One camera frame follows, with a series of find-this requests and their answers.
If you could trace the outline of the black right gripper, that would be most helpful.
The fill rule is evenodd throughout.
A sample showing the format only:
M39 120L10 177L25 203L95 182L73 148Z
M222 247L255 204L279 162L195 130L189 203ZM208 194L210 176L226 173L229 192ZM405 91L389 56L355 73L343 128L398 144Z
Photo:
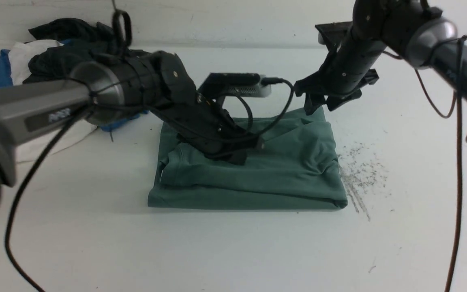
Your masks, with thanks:
M306 115L312 115L323 105L332 112L361 98L361 89L379 80L376 70L371 68L379 56L377 40L345 36L338 45L331 46L319 70L293 86L296 96L305 94Z

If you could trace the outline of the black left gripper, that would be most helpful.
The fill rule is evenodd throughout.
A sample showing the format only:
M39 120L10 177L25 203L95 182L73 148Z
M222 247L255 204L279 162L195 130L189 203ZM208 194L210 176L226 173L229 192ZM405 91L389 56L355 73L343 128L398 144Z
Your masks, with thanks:
M248 150L260 149L261 134L240 126L217 99L202 96L195 87L152 91L152 112L176 135L206 158L244 165Z

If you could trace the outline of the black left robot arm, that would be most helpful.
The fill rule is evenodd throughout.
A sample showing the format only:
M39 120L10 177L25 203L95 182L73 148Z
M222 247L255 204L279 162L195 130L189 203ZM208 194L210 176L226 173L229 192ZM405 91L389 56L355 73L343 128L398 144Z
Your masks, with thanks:
M144 56L101 55L77 65L63 81L0 88L1 186L17 181L15 150L86 120L103 125L148 110L206 157L242 164L261 148L261 134L238 126L199 92L181 59L158 51Z

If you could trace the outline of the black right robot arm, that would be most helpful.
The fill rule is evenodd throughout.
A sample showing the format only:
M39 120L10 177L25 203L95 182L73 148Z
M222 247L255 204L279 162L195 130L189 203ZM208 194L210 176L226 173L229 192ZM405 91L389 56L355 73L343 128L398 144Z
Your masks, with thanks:
M371 67L386 48L414 69L433 69L467 102L466 36L442 13L425 0L357 0L352 21L316 25L328 55L293 87L297 96L305 94L306 112L321 105L333 111L360 98L362 87L377 82Z

